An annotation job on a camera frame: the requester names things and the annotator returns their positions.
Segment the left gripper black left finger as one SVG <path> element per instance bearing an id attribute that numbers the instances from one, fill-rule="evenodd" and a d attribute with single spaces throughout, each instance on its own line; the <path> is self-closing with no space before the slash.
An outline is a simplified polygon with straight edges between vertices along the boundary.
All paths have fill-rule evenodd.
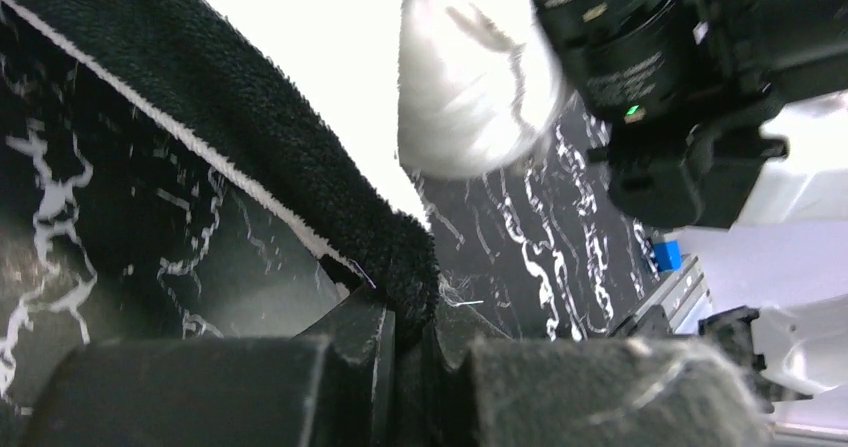
<path id="1" fill-rule="evenodd" d="M 346 301 L 293 338 L 92 344 L 55 370 L 24 446 L 382 446 L 395 316 Z"/>

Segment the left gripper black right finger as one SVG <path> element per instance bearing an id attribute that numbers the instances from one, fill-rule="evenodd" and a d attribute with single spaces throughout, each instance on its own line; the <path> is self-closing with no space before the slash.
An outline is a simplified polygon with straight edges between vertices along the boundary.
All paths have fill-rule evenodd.
<path id="1" fill-rule="evenodd" d="M 512 340 L 476 314 L 430 327 L 440 446 L 765 446 L 740 368 L 693 338 Z"/>

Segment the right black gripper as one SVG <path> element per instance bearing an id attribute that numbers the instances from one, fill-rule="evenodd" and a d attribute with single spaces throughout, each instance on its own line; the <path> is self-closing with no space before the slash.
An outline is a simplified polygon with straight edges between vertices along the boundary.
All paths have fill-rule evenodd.
<path id="1" fill-rule="evenodd" d="M 534 0 L 611 203 L 659 229 L 847 215 L 847 0 Z"/>

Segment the black white striped pillowcase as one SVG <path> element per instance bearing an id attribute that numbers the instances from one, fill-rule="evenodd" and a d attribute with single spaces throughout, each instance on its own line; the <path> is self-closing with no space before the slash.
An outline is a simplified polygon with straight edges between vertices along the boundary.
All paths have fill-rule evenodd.
<path id="1" fill-rule="evenodd" d="M 2 0 L 317 256 L 371 280 L 415 345 L 439 301 L 419 202 L 380 194 L 306 98 L 204 0 Z"/>

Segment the small blue object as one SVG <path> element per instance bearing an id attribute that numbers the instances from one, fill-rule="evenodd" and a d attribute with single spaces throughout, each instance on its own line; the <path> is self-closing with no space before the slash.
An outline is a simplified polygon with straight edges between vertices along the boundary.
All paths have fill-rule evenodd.
<path id="1" fill-rule="evenodd" d="M 660 272 L 674 271 L 682 266 L 683 254 L 678 240 L 656 241 L 653 250 Z"/>

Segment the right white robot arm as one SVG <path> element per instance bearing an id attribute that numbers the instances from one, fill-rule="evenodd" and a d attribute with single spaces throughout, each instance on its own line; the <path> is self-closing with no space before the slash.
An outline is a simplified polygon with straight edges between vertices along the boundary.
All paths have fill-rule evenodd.
<path id="1" fill-rule="evenodd" d="M 623 214 L 657 229 L 847 215 L 847 0 L 534 0 Z"/>

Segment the white pillow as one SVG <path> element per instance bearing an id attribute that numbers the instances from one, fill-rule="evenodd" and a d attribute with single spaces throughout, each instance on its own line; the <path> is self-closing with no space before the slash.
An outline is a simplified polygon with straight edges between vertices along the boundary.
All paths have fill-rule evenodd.
<path id="1" fill-rule="evenodd" d="M 531 0 L 205 1 L 420 222 L 409 171 L 465 180 L 538 158 L 566 97 Z"/>

